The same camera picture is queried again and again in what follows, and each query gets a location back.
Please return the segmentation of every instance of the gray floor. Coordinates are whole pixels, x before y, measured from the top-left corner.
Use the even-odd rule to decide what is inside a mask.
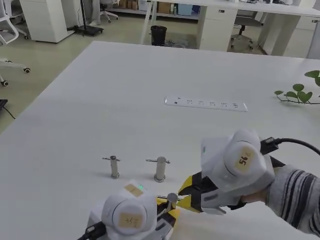
[[[75,59],[92,41],[106,41],[138,44],[144,19],[120,16],[119,20],[108,23],[103,20],[104,32],[96,37],[72,35],[59,44],[35,42],[19,37],[7,46],[0,47],[0,58],[8,58],[13,62],[27,65],[31,73],[14,68],[1,68],[1,75],[10,82],[8,87],[0,87],[0,99],[8,99],[7,108],[14,116],[18,116],[30,103]],[[157,21],[158,25],[168,28],[167,38],[173,40],[186,39],[194,44],[197,25],[192,22],[170,20]],[[258,39],[260,28],[249,27],[243,34]],[[246,52],[244,48],[235,49]],[[254,54],[261,54],[257,49]],[[0,112],[0,133],[13,121],[5,112]]]

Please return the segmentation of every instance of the white office chair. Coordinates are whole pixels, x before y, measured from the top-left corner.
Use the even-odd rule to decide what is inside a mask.
[[[4,0],[0,0],[0,47],[5,46],[14,40],[16,40],[19,36],[19,32],[15,28],[15,26],[11,23],[10,17],[5,12]],[[0,67],[10,67],[10,68],[18,68],[22,69],[25,73],[30,73],[30,68],[26,67],[23,64],[13,63],[12,61],[6,58],[0,58]],[[6,87],[9,85],[9,82],[4,80],[0,75],[0,83],[2,86]]]
[[[22,11],[22,8],[21,8],[19,1],[16,1],[16,4],[13,4],[14,1],[15,0],[3,0],[6,14],[8,14],[8,16],[11,20],[14,20],[17,18],[22,18],[22,20],[24,20],[24,12]],[[23,31],[22,29],[17,27],[16,24],[14,26],[19,33],[24,35],[24,39],[29,38],[28,34],[25,31]]]
[[[110,19],[109,16],[113,16],[118,20],[119,19],[118,15],[116,15],[116,14],[114,14],[112,12],[106,11],[108,4],[113,5],[113,4],[118,4],[118,3],[119,3],[118,0],[100,0],[100,16],[107,17],[109,23],[111,23],[111,19]]]

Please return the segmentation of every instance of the handwritten number label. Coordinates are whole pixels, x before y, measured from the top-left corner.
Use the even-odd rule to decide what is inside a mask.
[[[118,226],[126,229],[139,229],[142,225],[142,215],[122,212]]]
[[[247,160],[248,160],[247,157],[242,156],[242,157],[240,158],[240,160],[239,160],[239,163],[240,163],[240,164],[243,164],[243,165],[246,165],[246,164],[247,164],[247,162],[246,162]]]
[[[134,195],[135,197],[139,197],[144,193],[143,191],[141,191],[139,188],[137,188],[133,184],[129,184],[129,185],[125,186],[124,189],[127,190],[132,195]]]
[[[238,160],[235,162],[235,168],[241,172],[246,172],[254,158],[254,152],[249,147],[243,147]]]

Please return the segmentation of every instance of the black stand base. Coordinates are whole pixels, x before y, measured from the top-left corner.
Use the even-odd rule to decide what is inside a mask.
[[[7,104],[8,100],[7,99],[0,99],[0,110]]]
[[[102,33],[103,28],[96,27],[96,26],[80,26],[78,29],[75,30],[77,34],[89,35],[94,37],[97,33]]]

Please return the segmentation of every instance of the striped shirt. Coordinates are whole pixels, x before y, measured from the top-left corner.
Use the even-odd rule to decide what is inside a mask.
[[[320,237],[320,179],[290,165],[275,173],[266,205],[294,228]]]

